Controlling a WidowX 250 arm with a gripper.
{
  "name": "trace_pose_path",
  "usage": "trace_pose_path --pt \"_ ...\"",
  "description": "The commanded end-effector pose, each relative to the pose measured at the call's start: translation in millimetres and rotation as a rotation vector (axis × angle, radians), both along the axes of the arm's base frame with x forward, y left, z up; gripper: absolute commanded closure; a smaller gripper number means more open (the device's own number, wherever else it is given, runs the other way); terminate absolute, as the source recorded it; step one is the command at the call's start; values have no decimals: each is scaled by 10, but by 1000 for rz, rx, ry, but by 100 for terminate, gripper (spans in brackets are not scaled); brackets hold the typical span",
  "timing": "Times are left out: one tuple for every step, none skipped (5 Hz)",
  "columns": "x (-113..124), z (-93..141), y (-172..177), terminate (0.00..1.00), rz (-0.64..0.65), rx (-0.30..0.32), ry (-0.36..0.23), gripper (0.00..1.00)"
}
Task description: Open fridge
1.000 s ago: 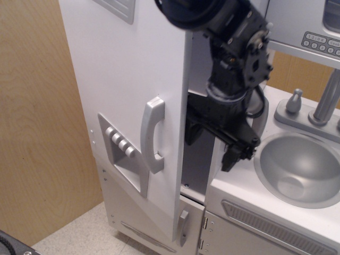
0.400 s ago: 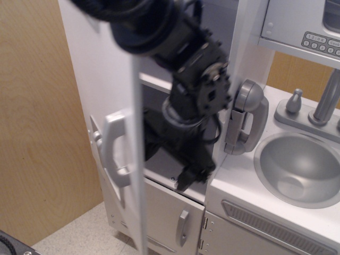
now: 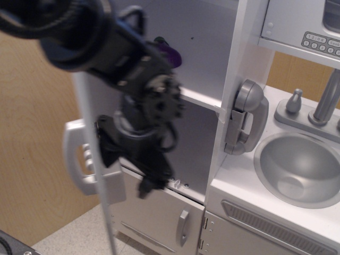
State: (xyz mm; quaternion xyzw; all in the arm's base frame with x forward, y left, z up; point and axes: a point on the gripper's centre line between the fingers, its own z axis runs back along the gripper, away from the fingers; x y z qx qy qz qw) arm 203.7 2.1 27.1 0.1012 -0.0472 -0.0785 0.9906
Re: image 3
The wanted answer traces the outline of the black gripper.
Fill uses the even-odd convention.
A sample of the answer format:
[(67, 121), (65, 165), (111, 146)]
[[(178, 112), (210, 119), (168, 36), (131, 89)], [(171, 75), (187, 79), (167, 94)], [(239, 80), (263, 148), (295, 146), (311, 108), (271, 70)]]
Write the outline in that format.
[(96, 121), (97, 137), (103, 164), (109, 168), (120, 157), (124, 157), (144, 177), (138, 187), (138, 197), (145, 199), (154, 189), (163, 189), (173, 175), (165, 154), (173, 146), (163, 147), (166, 131), (173, 133), (173, 126), (151, 127), (135, 130), (122, 113), (113, 117), (100, 115)]

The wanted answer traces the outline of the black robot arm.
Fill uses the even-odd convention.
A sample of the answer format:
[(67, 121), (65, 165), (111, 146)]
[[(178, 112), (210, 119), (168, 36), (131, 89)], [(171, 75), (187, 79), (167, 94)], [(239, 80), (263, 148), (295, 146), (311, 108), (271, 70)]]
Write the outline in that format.
[(165, 154), (177, 145), (172, 122), (183, 111), (172, 66), (144, 39), (144, 27), (141, 7), (115, 13), (112, 1), (1, 1), (4, 33), (37, 39), (55, 67), (87, 72), (122, 92), (120, 110), (96, 120), (100, 154), (106, 167), (124, 157), (143, 172), (141, 199), (173, 175)]

